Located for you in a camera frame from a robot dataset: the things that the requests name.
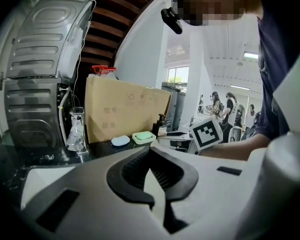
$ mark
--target brown wooden ceiling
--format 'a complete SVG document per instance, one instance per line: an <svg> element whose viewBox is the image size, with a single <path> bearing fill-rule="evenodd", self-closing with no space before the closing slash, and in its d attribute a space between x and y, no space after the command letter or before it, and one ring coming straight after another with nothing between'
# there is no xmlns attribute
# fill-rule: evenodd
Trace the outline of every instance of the brown wooden ceiling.
<svg viewBox="0 0 300 240"><path fill-rule="evenodd" d="M81 53L81 67L108 65L141 12L153 0L96 0Z"/></svg>

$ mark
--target dark blue t-shirt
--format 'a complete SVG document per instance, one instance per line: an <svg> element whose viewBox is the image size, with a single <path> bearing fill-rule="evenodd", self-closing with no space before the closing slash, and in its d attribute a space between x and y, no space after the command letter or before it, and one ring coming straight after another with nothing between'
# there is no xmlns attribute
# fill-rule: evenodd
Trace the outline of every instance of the dark blue t-shirt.
<svg viewBox="0 0 300 240"><path fill-rule="evenodd" d="M300 0L262 0L262 6L258 25L263 104L256 133L272 140L289 131L273 93L300 53Z"/></svg>

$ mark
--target hose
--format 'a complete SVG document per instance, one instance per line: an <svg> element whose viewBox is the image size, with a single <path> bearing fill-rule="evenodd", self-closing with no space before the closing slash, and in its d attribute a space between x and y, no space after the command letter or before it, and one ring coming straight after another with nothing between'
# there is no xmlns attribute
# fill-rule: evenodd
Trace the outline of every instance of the hose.
<svg viewBox="0 0 300 240"><path fill-rule="evenodd" d="M64 94L64 96L60 102L60 105L58 107L59 108L59 124L60 124L61 134L62 134L62 138L63 138L63 142L64 142L65 146L67 145L66 144L67 136L66 136L66 131L65 131L64 119L62 116L62 110L64 109L64 104L66 102L67 97L69 96L70 91L71 91L70 87L66 88L66 93Z"/></svg>

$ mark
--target wooden staircase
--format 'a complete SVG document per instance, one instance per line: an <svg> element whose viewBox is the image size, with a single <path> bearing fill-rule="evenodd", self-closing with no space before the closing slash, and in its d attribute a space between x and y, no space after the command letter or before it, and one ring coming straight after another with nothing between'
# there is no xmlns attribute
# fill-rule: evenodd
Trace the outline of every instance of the wooden staircase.
<svg viewBox="0 0 300 240"><path fill-rule="evenodd" d="M83 104L93 65L113 66L116 52L139 15L153 0L96 0L85 38L75 92Z"/></svg>

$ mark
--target faucet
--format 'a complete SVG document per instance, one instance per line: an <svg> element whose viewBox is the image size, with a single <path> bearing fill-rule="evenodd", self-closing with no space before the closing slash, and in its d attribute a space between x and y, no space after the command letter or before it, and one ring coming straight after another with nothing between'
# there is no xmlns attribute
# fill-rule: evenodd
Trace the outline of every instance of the faucet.
<svg viewBox="0 0 300 240"><path fill-rule="evenodd" d="M78 155L89 153L89 148L86 141L84 116L85 111L81 106L75 106L70 110L71 115L71 130L66 140L66 147L70 151L76 151Z"/></svg>

